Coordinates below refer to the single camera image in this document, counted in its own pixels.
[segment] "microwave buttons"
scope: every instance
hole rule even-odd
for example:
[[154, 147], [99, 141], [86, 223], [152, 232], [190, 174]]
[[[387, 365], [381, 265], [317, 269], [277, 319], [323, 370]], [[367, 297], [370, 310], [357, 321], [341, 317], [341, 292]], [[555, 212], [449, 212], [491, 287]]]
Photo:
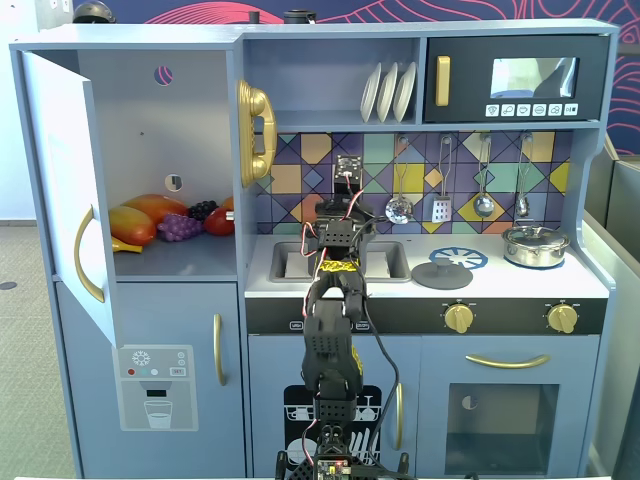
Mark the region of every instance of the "microwave buttons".
[[575, 117], [578, 114], [578, 104], [577, 103], [566, 103], [564, 105], [564, 114], [567, 116]]
[[516, 111], [516, 106], [513, 103], [505, 103], [502, 105], [502, 111], [500, 115], [503, 117], [513, 117]]
[[559, 117], [562, 115], [562, 104], [561, 103], [552, 103], [549, 105], [549, 116], [551, 117]]
[[547, 114], [547, 104], [546, 103], [536, 103], [533, 106], [533, 116], [534, 117], [544, 117]]
[[518, 105], [516, 115], [519, 117], [528, 117], [531, 115], [531, 105], [528, 103], [521, 103]]
[[500, 105], [487, 105], [484, 111], [485, 117], [497, 117], [500, 113]]

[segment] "microwave window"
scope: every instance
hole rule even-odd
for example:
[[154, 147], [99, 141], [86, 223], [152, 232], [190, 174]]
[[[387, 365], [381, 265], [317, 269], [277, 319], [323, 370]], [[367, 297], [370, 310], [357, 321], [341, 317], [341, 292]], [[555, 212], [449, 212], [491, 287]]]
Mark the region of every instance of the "microwave window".
[[496, 58], [491, 98], [572, 98], [576, 58]]

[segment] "gray floor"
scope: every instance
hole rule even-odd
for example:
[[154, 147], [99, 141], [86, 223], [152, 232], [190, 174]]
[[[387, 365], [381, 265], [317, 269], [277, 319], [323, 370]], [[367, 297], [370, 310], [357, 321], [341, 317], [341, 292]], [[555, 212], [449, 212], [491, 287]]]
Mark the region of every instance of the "gray floor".
[[0, 227], [0, 480], [74, 478], [35, 227]]

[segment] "lower cabinet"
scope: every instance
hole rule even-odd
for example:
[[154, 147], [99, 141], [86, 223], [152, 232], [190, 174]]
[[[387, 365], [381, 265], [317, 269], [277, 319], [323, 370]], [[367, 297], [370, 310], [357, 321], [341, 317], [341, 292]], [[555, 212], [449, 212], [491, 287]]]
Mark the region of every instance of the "lower cabinet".
[[424, 337], [416, 475], [577, 476], [598, 344]]
[[[382, 341], [400, 369], [402, 399], [394, 401], [387, 412], [374, 450], [392, 470], [397, 468], [402, 452], [409, 453], [410, 473], [414, 473], [421, 339], [383, 336]], [[363, 364], [365, 387], [358, 398], [349, 446], [368, 463], [366, 445], [393, 386], [394, 373], [374, 337], [357, 335], [353, 344]], [[290, 470], [304, 459], [301, 435], [313, 420], [312, 394], [301, 378], [304, 350], [301, 335], [249, 338], [255, 477], [273, 477], [279, 450], [287, 451]], [[317, 434], [315, 428], [307, 434], [305, 446], [311, 454], [315, 451]]]
[[245, 476], [236, 284], [118, 284], [119, 351], [56, 289], [85, 477]]

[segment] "water dispenser panel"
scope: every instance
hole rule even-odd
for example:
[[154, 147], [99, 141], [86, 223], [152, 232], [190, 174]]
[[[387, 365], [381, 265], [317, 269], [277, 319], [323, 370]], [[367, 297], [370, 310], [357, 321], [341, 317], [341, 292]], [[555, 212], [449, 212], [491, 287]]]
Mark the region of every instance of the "water dispenser panel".
[[198, 429], [191, 345], [125, 345], [113, 365], [122, 430]]

